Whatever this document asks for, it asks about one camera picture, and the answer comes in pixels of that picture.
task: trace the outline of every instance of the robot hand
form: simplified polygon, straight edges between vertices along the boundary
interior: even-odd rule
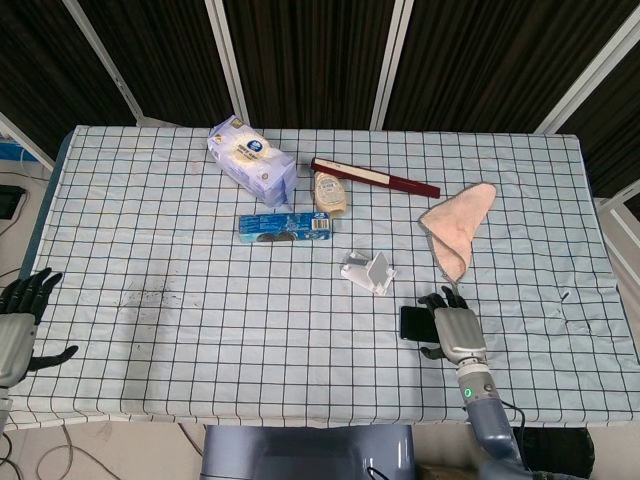
[[[420,351],[430,360],[446,358],[457,366],[465,361],[486,364],[487,346],[476,314],[469,310],[464,298],[449,287],[443,286],[442,291],[448,305],[437,293],[418,299],[418,303],[427,306],[428,318],[435,322],[440,341],[439,348],[422,347]]]
[[[52,357],[33,356],[36,332],[49,295],[62,279],[58,273],[47,280],[50,274],[51,269],[45,268],[26,280],[18,279],[0,295],[0,390],[16,385],[28,371],[64,363],[78,351],[72,346]]]

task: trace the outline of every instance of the black grid line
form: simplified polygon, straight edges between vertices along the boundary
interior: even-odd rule
[[[480,181],[498,194],[460,290],[503,396],[539,425],[640,411],[640,367],[574,137],[264,130],[297,157],[296,212],[313,209],[314,155],[428,179],[443,198],[345,182],[349,210],[331,240],[247,245],[237,215],[273,210],[220,172],[207,133],[76,129],[38,249],[37,268],[66,275],[36,352],[80,351],[12,390],[10,427],[464,421],[454,368],[399,339],[397,315],[445,283],[416,220]],[[384,252],[398,271],[388,297],[340,276],[352,250]]]

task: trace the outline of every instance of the blue box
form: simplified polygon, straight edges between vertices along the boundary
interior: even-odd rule
[[[331,220],[325,212],[240,215],[240,241],[287,242],[331,238]]]

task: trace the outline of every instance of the tissue pack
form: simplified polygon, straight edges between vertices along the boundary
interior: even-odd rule
[[[296,163],[235,116],[211,130],[209,150],[220,168],[269,207],[289,202]]]

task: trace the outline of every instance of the black wall panel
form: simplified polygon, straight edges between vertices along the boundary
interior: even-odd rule
[[[213,126],[233,113],[203,0],[81,0],[145,116]]]
[[[580,139],[591,188],[612,197],[640,178],[640,44],[560,128]],[[636,216],[640,202],[631,201]]]
[[[368,129],[393,0],[226,0],[251,123]]]
[[[531,132],[637,0],[416,0],[385,128]]]
[[[78,124],[135,125],[58,0],[0,2],[0,112],[53,159]]]

